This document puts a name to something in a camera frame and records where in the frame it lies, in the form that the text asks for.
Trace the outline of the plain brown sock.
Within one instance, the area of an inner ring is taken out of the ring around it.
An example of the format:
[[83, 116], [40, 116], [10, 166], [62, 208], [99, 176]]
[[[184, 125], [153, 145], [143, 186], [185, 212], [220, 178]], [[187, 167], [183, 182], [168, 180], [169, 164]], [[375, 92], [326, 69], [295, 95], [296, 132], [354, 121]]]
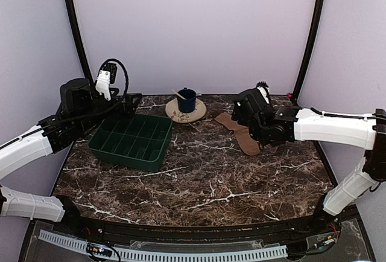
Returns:
[[247, 126], [239, 125], [236, 121], [232, 120], [232, 116], [228, 113], [219, 114], [215, 117], [215, 121], [234, 133], [236, 141], [243, 153], [248, 156], [260, 154], [260, 144], [250, 136]]

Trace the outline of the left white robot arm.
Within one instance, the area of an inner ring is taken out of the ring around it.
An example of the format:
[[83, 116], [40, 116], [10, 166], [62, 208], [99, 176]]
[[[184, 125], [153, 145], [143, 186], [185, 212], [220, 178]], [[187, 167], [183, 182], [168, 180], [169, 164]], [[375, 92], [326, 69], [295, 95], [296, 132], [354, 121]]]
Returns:
[[[96, 91], [86, 78], [76, 78], [60, 87], [57, 112], [40, 120], [25, 133], [1, 146], [1, 177], [37, 159], [56, 154], [87, 135], [107, 117], [132, 117], [142, 94], [124, 93], [102, 83]], [[1, 186], [1, 216], [25, 217], [61, 222], [72, 235], [81, 235], [85, 222], [65, 196], [40, 196]]]

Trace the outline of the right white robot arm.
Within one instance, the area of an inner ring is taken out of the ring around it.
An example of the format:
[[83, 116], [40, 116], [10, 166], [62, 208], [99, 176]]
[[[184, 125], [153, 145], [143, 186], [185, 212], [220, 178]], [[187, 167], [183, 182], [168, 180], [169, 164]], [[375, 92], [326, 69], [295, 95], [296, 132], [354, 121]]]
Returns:
[[331, 217], [376, 184], [385, 182], [385, 110], [349, 115], [298, 106], [273, 107], [269, 88], [260, 82], [238, 94], [232, 120], [248, 127], [252, 139], [265, 146], [294, 141], [323, 141], [364, 150], [359, 165], [321, 199], [308, 229], [321, 234]]

